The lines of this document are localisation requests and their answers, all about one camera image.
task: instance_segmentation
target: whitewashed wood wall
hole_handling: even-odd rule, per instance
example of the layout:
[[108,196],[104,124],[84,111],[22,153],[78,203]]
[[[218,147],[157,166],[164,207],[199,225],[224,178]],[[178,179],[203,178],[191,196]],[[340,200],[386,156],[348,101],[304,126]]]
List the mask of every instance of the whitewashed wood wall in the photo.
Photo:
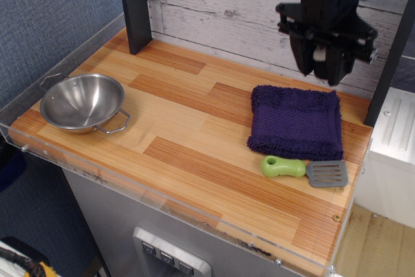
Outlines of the whitewashed wood wall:
[[[298,71],[289,37],[278,32],[278,3],[300,0],[148,0],[154,39],[328,86]],[[361,1],[358,14],[379,32],[373,64],[356,61],[338,91],[372,98],[407,0]]]

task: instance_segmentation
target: yellow fabric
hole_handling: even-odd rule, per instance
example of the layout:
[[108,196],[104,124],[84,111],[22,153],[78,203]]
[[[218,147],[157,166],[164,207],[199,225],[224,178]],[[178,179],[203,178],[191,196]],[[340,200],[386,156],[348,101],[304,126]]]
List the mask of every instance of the yellow fabric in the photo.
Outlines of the yellow fabric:
[[[43,267],[45,271],[46,277],[57,277],[57,273],[52,269],[52,267],[47,266],[44,262],[40,262],[40,265]],[[24,277],[29,277],[29,273],[26,272]]]

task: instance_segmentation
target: wooden countertop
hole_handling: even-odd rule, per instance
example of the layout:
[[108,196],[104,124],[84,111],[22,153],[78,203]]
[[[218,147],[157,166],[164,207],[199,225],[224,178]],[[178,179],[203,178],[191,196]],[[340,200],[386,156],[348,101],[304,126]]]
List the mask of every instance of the wooden countertop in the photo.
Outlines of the wooden countertop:
[[[102,73],[123,85],[128,127],[110,135],[63,132],[45,122],[37,103],[13,123],[16,143],[207,223],[299,271],[319,275],[319,266],[331,264],[372,133],[363,125],[369,100],[338,94],[350,182],[318,189],[306,176],[265,178],[259,167],[264,155],[250,151],[246,140],[256,85],[320,87],[155,40],[131,55],[125,30],[72,75],[83,73]],[[107,128],[123,121],[117,114]]]

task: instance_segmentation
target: folded washcloth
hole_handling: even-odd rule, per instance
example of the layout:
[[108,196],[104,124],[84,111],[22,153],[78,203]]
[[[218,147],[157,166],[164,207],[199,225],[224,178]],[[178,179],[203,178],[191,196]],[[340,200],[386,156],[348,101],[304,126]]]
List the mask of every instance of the folded washcloth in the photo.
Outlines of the folded washcloth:
[[290,159],[343,158],[336,91],[257,86],[251,99],[254,120],[247,143],[251,150]]

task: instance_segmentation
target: green spatula handle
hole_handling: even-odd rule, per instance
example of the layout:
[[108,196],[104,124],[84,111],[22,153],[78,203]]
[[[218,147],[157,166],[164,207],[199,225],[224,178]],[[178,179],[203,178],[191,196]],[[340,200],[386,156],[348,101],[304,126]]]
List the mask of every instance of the green spatula handle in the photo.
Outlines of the green spatula handle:
[[306,166],[302,160],[284,159],[277,156],[268,155],[261,162],[262,173],[267,178],[274,178],[279,175],[303,176]]

